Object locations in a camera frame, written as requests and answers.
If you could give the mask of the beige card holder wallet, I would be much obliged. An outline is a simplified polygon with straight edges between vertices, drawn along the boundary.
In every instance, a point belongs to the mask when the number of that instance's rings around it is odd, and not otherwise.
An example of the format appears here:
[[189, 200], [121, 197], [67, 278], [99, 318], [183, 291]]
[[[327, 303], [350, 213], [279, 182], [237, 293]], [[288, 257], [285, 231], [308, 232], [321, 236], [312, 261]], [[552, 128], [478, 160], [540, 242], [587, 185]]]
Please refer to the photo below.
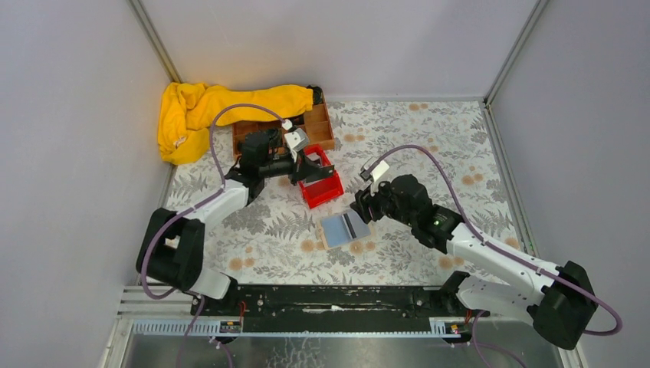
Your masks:
[[351, 241], [345, 228], [343, 225], [343, 219], [342, 219], [342, 214], [344, 212], [341, 212], [339, 214], [335, 215], [329, 215], [327, 217], [322, 218], [318, 224], [317, 224], [317, 232], [318, 235], [320, 236], [320, 240], [323, 242], [323, 246], [326, 250], [334, 249], [334, 248], [339, 248], [343, 245], [347, 245]]

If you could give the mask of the white card with magnetic stripe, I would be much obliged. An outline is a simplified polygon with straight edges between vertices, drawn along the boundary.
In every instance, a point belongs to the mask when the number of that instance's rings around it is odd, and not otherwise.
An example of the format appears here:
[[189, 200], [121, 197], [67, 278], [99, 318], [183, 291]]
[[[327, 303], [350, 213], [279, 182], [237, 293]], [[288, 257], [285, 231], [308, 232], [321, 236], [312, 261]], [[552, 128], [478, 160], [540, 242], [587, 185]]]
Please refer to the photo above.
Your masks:
[[359, 214], [349, 210], [342, 214], [344, 228], [351, 241], [371, 236], [372, 229], [366, 224]]

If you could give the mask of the red plastic bin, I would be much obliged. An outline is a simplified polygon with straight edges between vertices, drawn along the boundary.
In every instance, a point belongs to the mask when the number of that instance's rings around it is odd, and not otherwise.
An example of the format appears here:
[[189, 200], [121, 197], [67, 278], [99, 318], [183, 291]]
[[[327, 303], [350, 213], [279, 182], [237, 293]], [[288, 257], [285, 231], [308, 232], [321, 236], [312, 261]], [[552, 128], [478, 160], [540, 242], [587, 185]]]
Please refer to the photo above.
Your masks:
[[[332, 166], [331, 161], [327, 157], [325, 151], [319, 145], [313, 145], [305, 149], [305, 154], [310, 159], [317, 159], [321, 166]], [[304, 201], [307, 203], [309, 209], [332, 201], [340, 197], [344, 191], [340, 176], [335, 169], [331, 169], [332, 175], [319, 179], [315, 182], [299, 182], [301, 194]]]

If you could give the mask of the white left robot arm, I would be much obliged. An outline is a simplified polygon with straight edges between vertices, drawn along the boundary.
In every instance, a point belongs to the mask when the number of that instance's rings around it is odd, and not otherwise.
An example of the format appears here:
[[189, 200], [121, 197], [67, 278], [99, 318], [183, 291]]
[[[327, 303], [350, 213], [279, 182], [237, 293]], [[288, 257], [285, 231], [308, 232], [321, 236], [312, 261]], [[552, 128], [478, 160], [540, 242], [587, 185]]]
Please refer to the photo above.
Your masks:
[[153, 212], [136, 260], [142, 279], [152, 278], [171, 288], [219, 300], [236, 281], [221, 271], [204, 268], [207, 230], [250, 205], [266, 179], [286, 176], [292, 184], [329, 179], [335, 167], [325, 159], [311, 159], [301, 128], [281, 134], [278, 129], [249, 133], [238, 144], [236, 163], [223, 175], [222, 187], [199, 203], [177, 212]]

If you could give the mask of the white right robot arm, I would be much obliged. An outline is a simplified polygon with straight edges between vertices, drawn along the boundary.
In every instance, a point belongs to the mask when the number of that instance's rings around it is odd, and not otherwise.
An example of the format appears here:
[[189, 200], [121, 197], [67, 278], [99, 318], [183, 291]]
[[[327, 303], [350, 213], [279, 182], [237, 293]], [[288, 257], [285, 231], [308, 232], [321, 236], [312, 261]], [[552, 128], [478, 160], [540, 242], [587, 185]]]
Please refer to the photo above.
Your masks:
[[365, 223], [388, 218], [407, 225], [421, 245], [499, 278], [494, 283], [460, 272], [444, 286], [466, 308], [516, 318], [556, 347], [574, 349], [596, 312], [596, 302], [585, 295], [593, 286], [581, 265], [559, 266], [484, 235], [459, 213], [435, 204], [412, 175], [383, 181], [376, 191], [358, 191], [350, 207]]

